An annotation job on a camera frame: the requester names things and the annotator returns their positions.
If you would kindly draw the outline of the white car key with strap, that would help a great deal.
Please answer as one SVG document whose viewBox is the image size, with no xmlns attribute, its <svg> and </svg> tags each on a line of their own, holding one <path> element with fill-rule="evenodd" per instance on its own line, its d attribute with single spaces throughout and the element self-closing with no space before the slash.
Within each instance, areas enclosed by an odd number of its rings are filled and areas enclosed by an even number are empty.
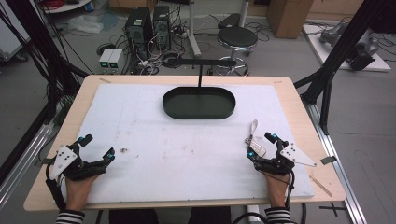
<svg viewBox="0 0 396 224">
<path fill-rule="evenodd" d="M 257 127 L 258 121 L 254 119 L 250 125 L 250 133 L 248 138 L 245 139 L 245 143 L 247 144 L 247 150 L 254 150 L 261 158 L 263 158 L 266 154 L 266 149 L 255 140 L 254 133 Z"/>
</svg>

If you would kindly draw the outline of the person's left hand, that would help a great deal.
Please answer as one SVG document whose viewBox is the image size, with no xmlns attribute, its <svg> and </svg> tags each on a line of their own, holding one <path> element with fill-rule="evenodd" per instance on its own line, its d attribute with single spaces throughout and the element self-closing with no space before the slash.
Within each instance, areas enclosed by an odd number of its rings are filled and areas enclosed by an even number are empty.
<svg viewBox="0 0 396 224">
<path fill-rule="evenodd" d="M 66 179 L 66 209 L 81 212 L 85 208 L 96 178 L 97 175 L 79 181 Z"/>
</svg>

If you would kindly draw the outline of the black round stool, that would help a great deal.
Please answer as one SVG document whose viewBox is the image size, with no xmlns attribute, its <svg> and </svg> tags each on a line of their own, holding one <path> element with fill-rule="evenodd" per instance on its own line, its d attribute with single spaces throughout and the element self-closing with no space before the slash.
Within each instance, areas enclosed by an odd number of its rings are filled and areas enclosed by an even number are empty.
<svg viewBox="0 0 396 224">
<path fill-rule="evenodd" d="M 258 37 L 245 27 L 228 27 L 219 31 L 217 40 L 221 46 L 231 51 L 230 56 L 220 58 L 227 65 L 216 65 L 215 71 L 220 76 L 228 76 L 236 73 L 238 76 L 246 77 L 250 74 L 248 63 L 237 57 L 238 52 L 249 54 L 254 50 Z"/>
</svg>

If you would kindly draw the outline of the white foam mat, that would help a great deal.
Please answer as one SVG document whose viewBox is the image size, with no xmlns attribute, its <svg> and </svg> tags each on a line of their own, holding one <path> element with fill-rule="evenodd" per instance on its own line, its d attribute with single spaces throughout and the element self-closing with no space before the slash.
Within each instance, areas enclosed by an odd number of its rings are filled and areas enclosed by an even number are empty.
<svg viewBox="0 0 396 224">
<path fill-rule="evenodd" d="M 102 84 L 79 129 L 92 141 L 80 151 L 98 161 L 115 159 L 92 186 L 89 203 L 170 203 L 253 200 L 266 196 L 265 179 L 247 157 L 253 134 L 272 158 L 275 133 L 293 135 L 274 87 L 230 85 L 234 112 L 227 119 L 173 119 L 163 110 L 168 85 Z M 258 124 L 251 131 L 253 122 Z"/>
</svg>

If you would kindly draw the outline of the cardboard box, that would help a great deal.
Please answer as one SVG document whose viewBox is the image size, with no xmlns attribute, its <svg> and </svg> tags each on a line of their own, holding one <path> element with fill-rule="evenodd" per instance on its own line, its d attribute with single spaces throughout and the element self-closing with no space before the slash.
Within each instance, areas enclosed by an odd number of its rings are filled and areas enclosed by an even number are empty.
<svg viewBox="0 0 396 224">
<path fill-rule="evenodd" d="M 314 0 L 271 0 L 266 19 L 276 38 L 295 39 Z"/>
</svg>

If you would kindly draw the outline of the aluminium rail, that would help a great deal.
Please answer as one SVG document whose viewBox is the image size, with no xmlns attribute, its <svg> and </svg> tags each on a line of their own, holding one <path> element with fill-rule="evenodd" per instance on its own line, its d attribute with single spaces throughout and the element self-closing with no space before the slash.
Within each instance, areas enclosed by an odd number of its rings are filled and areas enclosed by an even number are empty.
<svg viewBox="0 0 396 224">
<path fill-rule="evenodd" d="M 12 151 L 10 158 L 6 159 L 6 164 L 9 164 L 10 168 L 0 168 L 0 211 L 6 206 L 39 151 L 49 140 L 53 129 L 54 123 L 50 122 L 27 132 Z"/>
<path fill-rule="evenodd" d="M 335 169 L 335 172 L 340 180 L 341 185 L 346 193 L 346 198 L 344 200 L 344 204 L 346 210 L 348 212 L 348 216 L 350 217 L 352 224 L 368 224 L 361 210 L 361 206 L 355 196 L 353 188 L 351 187 L 349 180 L 347 178 L 347 174 L 344 170 L 344 167 L 338 157 L 337 151 L 333 145 L 332 139 L 329 135 L 326 135 L 325 132 L 319 125 L 320 114 L 318 108 L 315 105 L 304 104 L 305 110 L 308 116 L 311 118 L 311 121 L 316 129 L 318 134 L 318 138 L 320 142 L 324 146 L 324 150 L 329 157 L 335 157 L 336 161 L 332 162 L 332 166 Z"/>
</svg>

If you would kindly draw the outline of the white table leg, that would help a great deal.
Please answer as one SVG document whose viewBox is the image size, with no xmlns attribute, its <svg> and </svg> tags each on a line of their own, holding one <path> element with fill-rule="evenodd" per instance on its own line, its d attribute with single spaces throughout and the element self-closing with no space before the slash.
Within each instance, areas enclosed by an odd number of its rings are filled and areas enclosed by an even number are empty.
<svg viewBox="0 0 396 224">
<path fill-rule="evenodd" d="M 202 52 L 200 51 L 198 42 L 194 35 L 194 0 L 188 0 L 188 2 L 189 2 L 189 28 L 187 30 L 188 39 L 191 45 L 193 56 L 195 58 L 200 58 L 202 56 Z"/>
</svg>

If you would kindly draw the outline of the grey machine on board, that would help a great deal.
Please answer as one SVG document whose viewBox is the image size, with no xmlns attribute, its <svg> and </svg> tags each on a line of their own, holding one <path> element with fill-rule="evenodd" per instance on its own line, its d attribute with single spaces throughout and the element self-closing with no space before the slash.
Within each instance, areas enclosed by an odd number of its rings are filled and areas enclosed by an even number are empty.
<svg viewBox="0 0 396 224">
<path fill-rule="evenodd" d="M 349 67 L 354 71 L 361 71 L 375 59 L 373 55 L 378 51 L 378 40 L 369 34 L 369 30 L 359 30 L 357 34 L 352 34 L 356 28 L 349 29 L 348 22 L 340 21 L 330 30 L 324 30 L 320 34 L 321 43 L 329 43 L 333 47 L 332 53 L 336 49 L 343 49 L 343 57 L 336 56 L 333 61 L 330 57 L 325 65 L 331 65 L 333 68 L 340 67 L 342 62 L 347 62 Z"/>
</svg>

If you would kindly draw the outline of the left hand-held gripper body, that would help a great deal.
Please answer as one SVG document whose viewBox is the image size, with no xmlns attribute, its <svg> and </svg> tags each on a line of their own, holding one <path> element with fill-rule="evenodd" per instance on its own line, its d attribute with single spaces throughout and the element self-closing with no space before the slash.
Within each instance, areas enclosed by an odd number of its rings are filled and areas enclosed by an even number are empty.
<svg viewBox="0 0 396 224">
<path fill-rule="evenodd" d="M 107 166 L 91 166 L 90 162 L 79 156 L 79 149 L 72 150 L 71 145 L 61 146 L 53 160 L 52 169 L 47 172 L 47 178 L 55 180 L 59 175 L 64 175 L 70 180 L 79 181 L 104 174 L 106 168 Z"/>
</svg>

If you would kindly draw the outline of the black oval tray hanger stand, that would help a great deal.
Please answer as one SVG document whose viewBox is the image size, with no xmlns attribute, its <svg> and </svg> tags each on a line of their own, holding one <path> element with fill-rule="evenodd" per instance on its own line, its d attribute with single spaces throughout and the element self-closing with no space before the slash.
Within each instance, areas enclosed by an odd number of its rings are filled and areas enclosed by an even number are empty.
<svg viewBox="0 0 396 224">
<path fill-rule="evenodd" d="M 198 84 L 195 87 L 176 87 L 163 96 L 163 111 L 173 119 L 226 119 L 236 106 L 234 95 L 220 87 L 203 87 L 203 66 L 232 67 L 236 61 L 169 59 L 171 65 L 198 65 Z"/>
</svg>

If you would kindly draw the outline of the clear plastic bag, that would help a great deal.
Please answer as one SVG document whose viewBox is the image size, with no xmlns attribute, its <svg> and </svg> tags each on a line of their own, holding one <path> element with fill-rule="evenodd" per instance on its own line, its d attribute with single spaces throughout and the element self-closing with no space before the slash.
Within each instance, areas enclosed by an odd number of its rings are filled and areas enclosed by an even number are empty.
<svg viewBox="0 0 396 224">
<path fill-rule="evenodd" d="M 96 16 L 80 15 L 67 21 L 70 30 L 77 30 L 89 34 L 99 34 L 104 25 Z"/>
</svg>

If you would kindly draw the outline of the white floor board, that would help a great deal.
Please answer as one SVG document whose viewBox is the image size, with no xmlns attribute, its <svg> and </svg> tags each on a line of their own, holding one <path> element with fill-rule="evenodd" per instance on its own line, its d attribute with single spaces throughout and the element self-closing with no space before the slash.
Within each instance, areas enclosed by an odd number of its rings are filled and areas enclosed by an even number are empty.
<svg viewBox="0 0 396 224">
<path fill-rule="evenodd" d="M 324 64 L 328 57 L 334 61 L 336 56 L 343 57 L 342 53 L 345 53 L 343 49 L 336 49 L 335 53 L 332 53 L 333 47 L 329 43 L 321 43 L 319 41 L 321 30 L 315 25 L 304 25 L 304 33 L 307 35 L 307 39 L 310 43 L 310 46 L 316 53 L 318 60 L 321 64 Z M 376 53 L 373 55 L 375 59 L 373 62 L 369 63 L 363 71 L 370 72 L 388 72 L 391 68 L 386 64 L 384 60 L 382 60 Z"/>
</svg>

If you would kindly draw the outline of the white power strip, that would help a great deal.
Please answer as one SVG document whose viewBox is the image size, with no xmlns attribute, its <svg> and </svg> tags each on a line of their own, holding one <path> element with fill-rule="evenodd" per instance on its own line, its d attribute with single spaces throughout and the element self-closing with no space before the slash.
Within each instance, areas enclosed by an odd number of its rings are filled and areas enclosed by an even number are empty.
<svg viewBox="0 0 396 224">
<path fill-rule="evenodd" d="M 260 207 L 258 205 L 248 205 L 247 212 L 249 213 L 247 218 L 248 224 L 258 224 L 261 221 L 258 217 L 256 217 L 256 214 L 260 213 Z"/>
</svg>

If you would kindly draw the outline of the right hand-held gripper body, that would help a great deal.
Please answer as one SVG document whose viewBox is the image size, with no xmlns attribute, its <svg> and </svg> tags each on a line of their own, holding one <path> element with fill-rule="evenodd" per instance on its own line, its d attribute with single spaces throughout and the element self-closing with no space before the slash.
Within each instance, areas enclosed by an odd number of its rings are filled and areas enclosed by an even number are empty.
<svg viewBox="0 0 396 224">
<path fill-rule="evenodd" d="M 275 141 L 276 153 L 272 159 L 257 157 L 253 161 L 257 171 L 272 175 L 289 174 L 296 163 L 316 167 L 317 164 L 293 143 Z"/>
</svg>

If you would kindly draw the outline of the wooden table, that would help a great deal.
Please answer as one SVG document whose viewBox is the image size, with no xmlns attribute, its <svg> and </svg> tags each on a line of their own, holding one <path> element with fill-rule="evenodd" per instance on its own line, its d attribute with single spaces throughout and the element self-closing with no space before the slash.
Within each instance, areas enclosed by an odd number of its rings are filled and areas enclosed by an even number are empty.
<svg viewBox="0 0 396 224">
<path fill-rule="evenodd" d="M 92 103 L 96 89 L 101 84 L 178 84 L 194 85 L 197 78 L 194 76 L 89 76 L 86 77 L 78 91 L 76 100 L 72 104 L 58 136 L 55 138 L 49 154 L 53 156 L 60 144 L 73 141 L 78 136 L 86 113 Z M 271 85 L 275 88 L 278 99 L 285 113 L 290 131 L 295 137 L 296 143 L 308 156 L 315 161 L 326 156 L 324 146 L 318 138 L 316 129 L 308 116 L 304 104 L 300 100 L 297 90 L 288 77 L 215 77 L 205 76 L 204 83 L 209 85 L 246 84 L 246 85 Z M 308 198 L 309 203 L 337 202 L 346 197 L 346 193 L 340 180 L 330 165 L 318 164 L 316 167 L 306 169 L 333 196 L 327 195 L 311 179 L 315 195 Z M 25 199 L 23 208 L 29 212 L 54 211 L 57 206 L 53 203 L 52 196 L 44 183 L 45 171 L 40 170 L 38 176 Z"/>
</svg>

